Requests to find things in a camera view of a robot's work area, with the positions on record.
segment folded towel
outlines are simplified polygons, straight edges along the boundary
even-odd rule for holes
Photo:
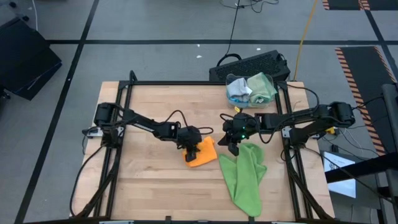
[[[250,100],[252,90],[244,78],[239,78],[226,86],[229,97],[234,101],[247,102]]]
[[[199,152],[197,152],[197,158],[191,162],[185,162],[186,165],[189,167],[196,167],[217,159],[217,152],[214,148],[214,142],[214,139],[212,139],[210,136],[205,137],[202,142],[197,144],[197,148],[199,149]],[[182,151],[182,157],[184,160],[186,154],[187,150]]]
[[[258,217],[262,210],[259,184],[267,172],[263,160],[264,151],[252,143],[239,145],[237,159],[223,154],[219,158],[232,201],[250,217]]]
[[[268,78],[262,73],[248,78],[248,87],[252,90],[250,95],[251,103],[265,103],[276,94],[275,88]]]

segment wooden tabletop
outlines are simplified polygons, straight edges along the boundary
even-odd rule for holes
[[[290,83],[303,86],[303,83]],[[98,103],[115,102],[118,82],[104,82]],[[182,110],[188,125],[210,126],[211,137],[217,142],[223,136],[223,120],[220,113],[234,115],[228,107],[225,86],[147,86],[132,88],[130,109],[156,121],[165,120],[174,110]],[[294,111],[308,108],[305,90],[289,87]],[[283,93],[282,106],[285,110]],[[248,109],[245,113],[276,113],[275,103],[265,109]],[[180,121],[175,114],[171,121]],[[294,221],[294,210],[286,165],[280,159],[283,149],[280,133],[269,144],[260,142],[258,135],[250,140],[264,149],[264,165],[268,167],[259,189],[262,213],[257,221]],[[87,159],[100,146],[100,138],[90,139],[86,147]],[[316,140],[308,140],[307,147],[318,151]],[[233,155],[226,146],[215,146],[217,153]],[[105,149],[87,163],[79,179],[73,201],[73,210],[78,213],[98,188]],[[302,150],[302,160],[309,191],[334,217],[321,158],[313,152]],[[305,217],[302,194],[297,188],[302,217]],[[101,214],[104,214],[108,192],[104,194]],[[248,216],[231,201],[218,160],[196,168],[185,165],[182,152],[175,143],[162,142],[151,133],[128,126],[123,142],[121,164],[116,184],[112,219],[164,220],[219,220],[246,221]]]

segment white cloth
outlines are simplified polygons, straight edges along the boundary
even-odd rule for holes
[[[229,97],[241,102],[247,102],[250,100],[250,94],[252,90],[248,87],[244,78],[239,78],[229,85],[226,86]]]

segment green cloth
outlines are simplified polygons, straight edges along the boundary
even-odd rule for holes
[[[267,172],[263,150],[252,143],[239,145],[238,158],[220,154],[220,166],[232,201],[251,217],[261,214],[259,184]]]
[[[253,91],[250,94],[250,103],[267,103],[272,100],[276,90],[268,78],[262,73],[248,78],[248,87]]]

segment black box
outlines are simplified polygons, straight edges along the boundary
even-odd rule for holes
[[[0,85],[31,100],[62,62],[35,30],[15,18],[0,27]]]
[[[282,54],[273,50],[253,57],[227,63],[209,70],[209,81],[225,81],[228,74],[251,77],[263,72],[274,81],[284,81],[290,74],[287,61]]]

